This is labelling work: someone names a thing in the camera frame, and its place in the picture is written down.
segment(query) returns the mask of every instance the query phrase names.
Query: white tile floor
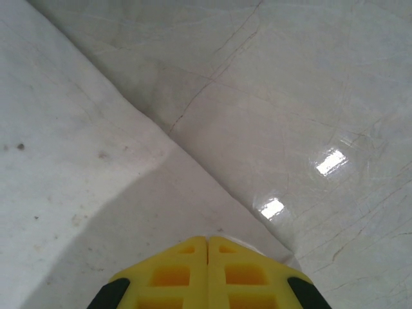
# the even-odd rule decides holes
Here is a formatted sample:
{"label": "white tile floor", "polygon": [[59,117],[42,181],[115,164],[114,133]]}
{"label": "white tile floor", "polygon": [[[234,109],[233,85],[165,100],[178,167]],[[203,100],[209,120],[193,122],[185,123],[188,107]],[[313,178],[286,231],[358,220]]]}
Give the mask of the white tile floor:
{"label": "white tile floor", "polygon": [[31,2],[334,308],[412,307],[411,1]]}

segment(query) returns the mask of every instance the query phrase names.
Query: white surface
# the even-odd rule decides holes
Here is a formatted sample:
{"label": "white surface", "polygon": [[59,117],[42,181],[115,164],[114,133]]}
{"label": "white surface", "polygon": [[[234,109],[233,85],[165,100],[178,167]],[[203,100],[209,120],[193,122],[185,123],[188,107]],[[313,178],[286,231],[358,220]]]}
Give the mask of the white surface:
{"label": "white surface", "polygon": [[86,308],[119,270],[202,234],[298,266],[30,5],[3,1],[0,20],[0,308]]}
{"label": "white surface", "polygon": [[410,0],[32,2],[333,308],[412,308]]}

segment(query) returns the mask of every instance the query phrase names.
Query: dark spot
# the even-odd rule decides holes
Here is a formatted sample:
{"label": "dark spot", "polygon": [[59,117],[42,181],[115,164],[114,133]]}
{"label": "dark spot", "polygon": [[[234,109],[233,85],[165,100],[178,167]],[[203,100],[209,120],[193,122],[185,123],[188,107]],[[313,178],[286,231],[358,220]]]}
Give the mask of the dark spot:
{"label": "dark spot", "polygon": [[107,159],[109,158],[109,155],[107,153],[105,153],[104,151],[101,151],[98,153],[98,158],[99,159]]}

